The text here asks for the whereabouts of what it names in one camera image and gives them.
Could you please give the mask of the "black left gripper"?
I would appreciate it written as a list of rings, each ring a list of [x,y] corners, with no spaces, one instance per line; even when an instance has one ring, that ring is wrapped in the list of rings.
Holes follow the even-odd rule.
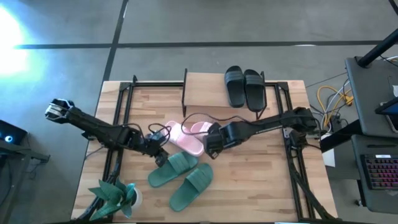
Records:
[[[155,156],[155,163],[158,167],[162,167],[168,159],[169,153],[162,147],[167,138],[162,133],[147,134],[140,137],[136,150],[149,156]]]

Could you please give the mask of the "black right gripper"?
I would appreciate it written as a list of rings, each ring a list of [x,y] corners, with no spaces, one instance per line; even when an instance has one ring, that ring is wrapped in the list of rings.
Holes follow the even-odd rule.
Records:
[[[238,145],[237,140],[231,140],[225,127],[218,123],[213,123],[203,137],[203,145],[206,154],[216,159],[225,149],[230,149]]]

